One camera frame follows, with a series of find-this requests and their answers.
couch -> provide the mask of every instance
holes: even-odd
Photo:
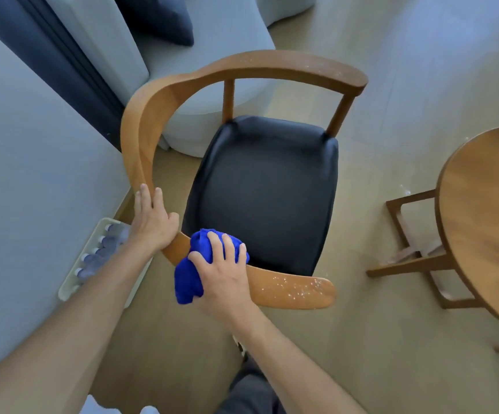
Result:
[[[123,104],[149,80],[192,72],[222,57],[274,49],[267,26],[300,13],[316,0],[185,0],[194,28],[194,46],[185,47],[131,32],[114,0],[47,0],[80,48]],[[236,115],[261,115],[274,82],[237,80]],[[166,143],[202,157],[221,124],[222,84],[188,99],[163,131]]]

white wall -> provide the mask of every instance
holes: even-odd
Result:
[[[0,360],[128,189],[121,154],[0,42]]]

dark gray pants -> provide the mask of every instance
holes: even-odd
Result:
[[[257,363],[249,356],[215,414],[286,414],[286,411]]]

dark blue curtain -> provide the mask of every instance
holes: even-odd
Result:
[[[0,0],[0,40],[120,148],[121,101],[46,0]]]

floor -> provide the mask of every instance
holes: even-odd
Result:
[[[369,86],[338,135],[340,170],[315,275],[339,291],[325,310],[266,310],[274,323],[371,414],[499,413],[499,322],[485,310],[443,311],[417,274],[370,280],[397,250],[383,202],[433,188],[466,139],[499,126],[499,0],[319,0],[271,28],[279,49],[362,69]],[[326,125],[339,95],[279,83],[269,116]],[[156,185],[181,211],[198,159],[159,151]],[[420,241],[433,204],[404,210]],[[455,273],[438,273],[456,296]],[[173,293],[155,257],[125,311],[93,386],[101,404],[138,413],[212,413],[240,359],[229,334]]]

